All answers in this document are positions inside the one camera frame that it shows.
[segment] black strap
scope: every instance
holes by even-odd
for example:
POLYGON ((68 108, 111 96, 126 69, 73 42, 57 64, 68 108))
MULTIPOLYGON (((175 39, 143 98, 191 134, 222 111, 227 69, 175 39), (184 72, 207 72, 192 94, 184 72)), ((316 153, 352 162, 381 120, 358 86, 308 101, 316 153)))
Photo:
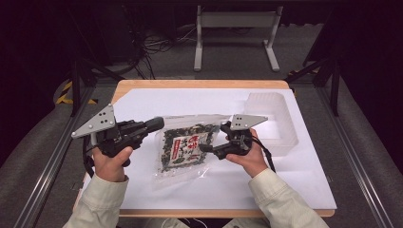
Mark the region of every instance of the black strap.
POLYGON ((84 168, 86 169, 86 172, 89 174, 90 177, 94 176, 94 170, 92 167, 95 166, 94 160, 91 158, 91 156, 88 155, 88 152, 93 148, 87 149, 86 147, 88 146, 89 143, 89 135, 84 136, 84 141, 83 141, 83 162, 84 162, 84 168))
POLYGON ((267 158, 267 162, 269 162, 270 168, 273 170, 273 172, 276 173, 276 168, 275 168, 275 165, 273 164, 273 160, 272 160, 272 153, 270 153, 270 151, 263 145, 263 143, 261 143, 261 141, 258 138, 252 137, 252 140, 253 140, 253 142, 260 145, 260 147, 263 149, 263 152, 267 158))

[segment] plastic bag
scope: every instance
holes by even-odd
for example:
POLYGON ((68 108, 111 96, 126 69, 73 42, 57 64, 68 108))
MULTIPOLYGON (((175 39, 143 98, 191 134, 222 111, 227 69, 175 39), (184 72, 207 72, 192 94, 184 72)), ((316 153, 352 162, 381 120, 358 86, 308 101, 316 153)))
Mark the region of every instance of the plastic bag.
POLYGON ((186 115, 163 117, 164 128, 156 134, 159 156, 156 160, 157 188, 202 177, 208 170, 207 153, 199 144, 213 144, 222 123, 230 116, 186 115))

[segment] floor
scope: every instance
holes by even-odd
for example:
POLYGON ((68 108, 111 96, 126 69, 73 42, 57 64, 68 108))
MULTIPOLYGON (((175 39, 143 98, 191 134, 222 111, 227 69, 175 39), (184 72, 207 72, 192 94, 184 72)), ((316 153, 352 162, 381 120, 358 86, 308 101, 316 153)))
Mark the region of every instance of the floor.
MULTIPOLYGON (((264 31, 251 29, 240 34, 231 29, 211 30, 204 37, 202 70, 193 71, 195 52, 194 34, 186 42, 168 51, 151 54, 151 65, 157 79, 285 79, 288 72, 302 68, 321 25, 280 27, 274 44, 280 72, 273 72, 268 63, 261 39, 264 31)), ((124 66, 111 66, 116 70, 124 66)), ((150 77, 144 63, 144 75, 150 77)), ((123 75, 127 79, 140 79, 132 70, 123 75)), ((328 106, 329 83, 325 87, 312 85, 312 75, 290 84, 304 122, 329 179, 337 210, 325 218, 330 227, 402 227, 403 178, 394 166, 388 152, 365 116, 352 98, 347 86, 341 82, 338 111, 335 117, 328 106)), ((55 102, 65 84, 55 91, 55 102)), ((75 125, 110 102, 116 82, 100 78, 91 88, 88 97, 97 104, 86 104, 75 125)), ((82 141, 66 143, 66 151, 56 151, 61 137, 66 135, 71 104, 57 104, 55 109, 38 123, 21 141, 0 169, 0 225, 11 227, 62 227, 71 215, 85 169, 82 164, 82 141), (54 154, 60 154, 60 165, 49 163, 54 154), (50 179, 41 180, 49 165, 56 172, 50 179), (42 181, 48 190, 33 200, 36 184, 42 181), (32 213, 27 207, 32 206, 32 213)), ((121 227, 143 227, 144 218, 121 218, 121 227)))

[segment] person's left hand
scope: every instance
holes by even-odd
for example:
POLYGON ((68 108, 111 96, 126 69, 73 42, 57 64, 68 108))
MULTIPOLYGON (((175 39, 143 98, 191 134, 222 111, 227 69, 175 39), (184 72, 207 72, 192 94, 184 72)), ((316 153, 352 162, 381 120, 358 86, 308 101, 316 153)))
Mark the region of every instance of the person's left hand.
POLYGON ((128 160, 133 148, 130 146, 123 149, 115 157, 110 158, 103 155, 98 147, 92 149, 92 155, 95 163, 95 174, 110 182, 123 182, 125 181, 125 170, 122 164, 128 160))

